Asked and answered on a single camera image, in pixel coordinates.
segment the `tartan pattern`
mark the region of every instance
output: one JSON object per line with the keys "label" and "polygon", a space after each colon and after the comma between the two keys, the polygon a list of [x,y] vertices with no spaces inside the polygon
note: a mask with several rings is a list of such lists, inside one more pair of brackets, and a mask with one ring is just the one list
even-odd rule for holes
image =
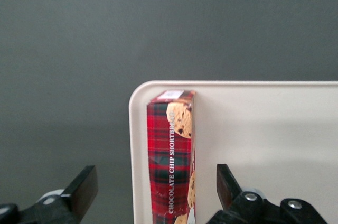
{"label": "tartan pattern", "polygon": [[[194,92],[185,91],[182,97],[192,100]],[[189,188],[192,140],[175,133],[174,211],[169,213],[169,122],[167,102],[151,102],[147,106],[148,160],[151,184],[153,224],[173,224],[176,217],[186,214]]]}

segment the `chocolate chip shortbread box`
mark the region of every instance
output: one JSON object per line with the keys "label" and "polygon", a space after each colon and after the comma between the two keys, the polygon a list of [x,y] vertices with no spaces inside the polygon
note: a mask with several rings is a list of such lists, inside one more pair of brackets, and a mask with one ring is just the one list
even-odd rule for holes
{"label": "chocolate chip shortbread box", "polygon": [[153,224],[195,223],[194,96],[168,90],[147,105]]}

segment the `white label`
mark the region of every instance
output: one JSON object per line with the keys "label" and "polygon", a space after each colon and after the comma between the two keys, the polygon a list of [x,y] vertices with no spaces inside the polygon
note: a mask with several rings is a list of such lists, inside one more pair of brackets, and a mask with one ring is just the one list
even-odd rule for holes
{"label": "white label", "polygon": [[160,95],[157,99],[178,99],[181,94],[183,94],[183,90],[169,90],[165,91],[162,95]]}

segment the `box top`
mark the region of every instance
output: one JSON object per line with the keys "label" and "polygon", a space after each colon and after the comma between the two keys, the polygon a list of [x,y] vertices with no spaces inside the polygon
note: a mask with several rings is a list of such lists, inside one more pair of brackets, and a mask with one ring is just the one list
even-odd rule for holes
{"label": "box top", "polygon": [[191,102],[195,95],[193,90],[167,90],[153,98],[150,103],[167,103],[167,102]]}

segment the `black clamp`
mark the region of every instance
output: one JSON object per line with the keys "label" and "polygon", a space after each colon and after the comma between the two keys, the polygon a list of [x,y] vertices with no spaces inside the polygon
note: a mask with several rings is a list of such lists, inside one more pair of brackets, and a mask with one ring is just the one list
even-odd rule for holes
{"label": "black clamp", "polygon": [[255,192],[242,191],[226,164],[217,165],[217,194],[223,210],[207,224],[326,224],[304,200],[284,199],[278,207]]}
{"label": "black clamp", "polygon": [[61,194],[47,195],[23,211],[0,204],[0,224],[79,224],[97,191],[96,168],[87,166]]}

